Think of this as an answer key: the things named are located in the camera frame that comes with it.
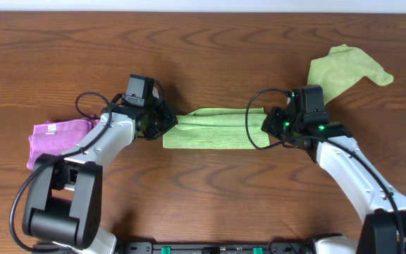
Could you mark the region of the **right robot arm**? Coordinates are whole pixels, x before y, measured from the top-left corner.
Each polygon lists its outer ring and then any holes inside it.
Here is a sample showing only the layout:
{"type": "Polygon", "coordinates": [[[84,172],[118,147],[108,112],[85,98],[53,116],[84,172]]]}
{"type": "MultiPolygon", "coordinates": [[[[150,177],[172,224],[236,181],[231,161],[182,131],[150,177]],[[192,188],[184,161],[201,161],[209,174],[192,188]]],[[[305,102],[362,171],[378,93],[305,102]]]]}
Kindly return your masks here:
{"type": "Polygon", "coordinates": [[[262,130],[307,152],[339,185],[362,221],[359,240],[340,234],[309,241],[301,253],[406,253],[406,196],[364,156],[351,132],[328,114],[276,107],[262,130]]]}

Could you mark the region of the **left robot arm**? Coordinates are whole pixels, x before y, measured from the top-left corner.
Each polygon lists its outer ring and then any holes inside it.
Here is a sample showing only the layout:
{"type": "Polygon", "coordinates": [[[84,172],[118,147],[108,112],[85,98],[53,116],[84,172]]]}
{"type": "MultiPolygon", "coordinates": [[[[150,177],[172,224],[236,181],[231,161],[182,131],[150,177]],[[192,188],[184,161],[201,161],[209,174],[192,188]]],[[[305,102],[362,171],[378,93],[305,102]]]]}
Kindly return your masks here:
{"type": "Polygon", "coordinates": [[[163,99],[110,103],[99,123],[61,155],[40,155],[20,188],[27,193],[22,230],[51,242],[46,253],[115,253],[117,238],[100,226],[103,171],[139,133],[154,140],[178,120],[163,99]]]}

